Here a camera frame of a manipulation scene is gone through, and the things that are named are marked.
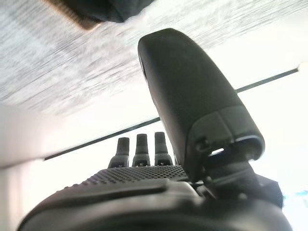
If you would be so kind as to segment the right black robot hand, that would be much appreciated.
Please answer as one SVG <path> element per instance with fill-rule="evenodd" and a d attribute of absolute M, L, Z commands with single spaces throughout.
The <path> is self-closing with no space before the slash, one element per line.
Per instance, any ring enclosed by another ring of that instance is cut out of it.
<path fill-rule="evenodd" d="M 120 139 L 107 169 L 40 202 L 18 229 L 290 231 L 278 183 L 250 165 L 265 140 L 211 58 L 172 28 L 142 37 L 138 56 L 165 128 L 155 164 L 142 134 L 128 167 Z"/>

